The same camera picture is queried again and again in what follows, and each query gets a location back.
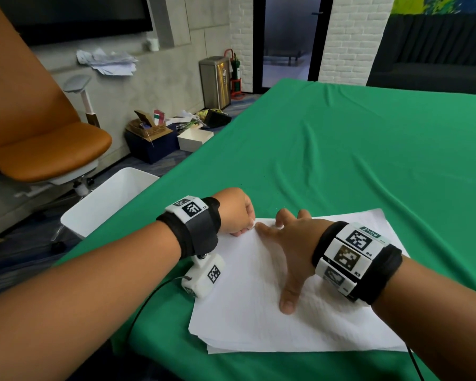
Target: black cable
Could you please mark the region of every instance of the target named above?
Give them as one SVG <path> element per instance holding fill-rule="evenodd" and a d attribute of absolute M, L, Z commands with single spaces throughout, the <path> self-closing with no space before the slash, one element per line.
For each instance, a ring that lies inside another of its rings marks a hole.
<path fill-rule="evenodd" d="M 136 323 L 136 321 L 138 320 L 138 317 L 140 316 L 141 312 L 143 311 L 143 309 L 145 308 L 146 304 L 148 303 L 148 301 L 150 301 L 150 298 L 153 297 L 153 294 L 157 293 L 157 291 L 159 289 L 161 289 L 162 287 L 164 287 L 165 285 L 167 285 L 168 283 L 170 282 L 173 282 L 174 280 L 176 279 L 187 279 L 187 280 L 191 280 L 192 278 L 191 277 L 188 277 L 186 275 L 183 275 L 181 277 L 176 277 L 176 278 L 171 278 L 171 279 L 168 279 L 167 281 L 161 283 L 159 285 L 158 288 L 156 288 L 155 290 L 152 291 L 152 293 L 148 296 L 148 298 L 146 298 L 146 301 L 143 302 L 143 305 L 141 306 L 140 308 L 140 311 L 138 311 L 138 313 L 136 314 L 136 317 L 134 318 L 134 320 L 132 321 L 132 324 L 130 325 L 129 327 L 129 331 L 127 332 L 127 335 L 125 336 L 125 344 L 127 344 L 129 342 L 129 337 L 130 337 L 130 333 L 132 333 L 132 329 L 134 327 L 134 324 Z"/>
<path fill-rule="evenodd" d="M 420 380 L 425 381 L 425 379 L 423 378 L 423 375 L 421 374 L 420 368 L 418 368 L 418 364 L 416 363 L 416 358 L 414 358 L 411 348 L 408 347 L 407 345 L 406 345 L 406 348 L 407 348 L 407 351 L 409 352 L 409 356 L 411 357 L 413 365 L 416 368 L 416 371 L 418 372 L 418 376 L 420 377 Z"/>

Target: colorful artwork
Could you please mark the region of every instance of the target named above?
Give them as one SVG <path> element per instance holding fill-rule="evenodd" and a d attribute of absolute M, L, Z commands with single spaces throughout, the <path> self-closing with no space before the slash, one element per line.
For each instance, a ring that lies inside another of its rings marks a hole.
<path fill-rule="evenodd" d="M 476 0 L 395 0 L 394 15 L 445 15 L 476 13 Z"/>

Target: wristband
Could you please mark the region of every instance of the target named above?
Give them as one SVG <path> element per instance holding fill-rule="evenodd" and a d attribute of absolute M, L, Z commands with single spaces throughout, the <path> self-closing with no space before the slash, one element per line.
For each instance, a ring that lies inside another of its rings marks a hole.
<path fill-rule="evenodd" d="M 221 226 L 220 203 L 216 198 L 187 196 L 166 207 L 157 217 L 173 232 L 180 244 L 181 258 L 204 256 L 218 243 L 217 232 Z"/>
<path fill-rule="evenodd" d="M 312 255 L 316 274 L 351 301 L 372 304 L 402 263 L 401 250 L 358 223 L 335 222 Z"/>

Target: door frame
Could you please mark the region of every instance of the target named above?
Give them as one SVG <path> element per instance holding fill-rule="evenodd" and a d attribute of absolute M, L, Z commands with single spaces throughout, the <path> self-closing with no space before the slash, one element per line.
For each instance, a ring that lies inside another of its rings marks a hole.
<path fill-rule="evenodd" d="M 254 0 L 254 23 L 253 23 L 253 52 L 252 52 L 252 91 L 253 93 L 266 93 L 269 87 L 263 87 L 263 54 L 264 54 L 264 21 L 267 0 Z M 331 7 L 333 0 L 321 0 L 317 18 L 312 58 L 309 68 L 308 81 L 317 81 L 319 70 L 323 60 L 324 44 L 328 33 Z"/>

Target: green tablecloth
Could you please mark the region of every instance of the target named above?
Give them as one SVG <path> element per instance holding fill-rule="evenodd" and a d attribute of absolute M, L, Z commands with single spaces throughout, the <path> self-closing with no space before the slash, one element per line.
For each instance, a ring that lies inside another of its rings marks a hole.
<path fill-rule="evenodd" d="M 313 216 L 382 208 L 414 259 L 476 289 L 476 96 L 294 80 L 279 82 L 64 260 L 153 222 L 180 197 L 230 186 L 247 192 L 258 217 L 282 207 Z M 186 380 L 417 378 L 400 352 L 210 356 L 188 332 L 192 304 L 178 284 L 166 286 L 131 336 L 137 352 Z"/>

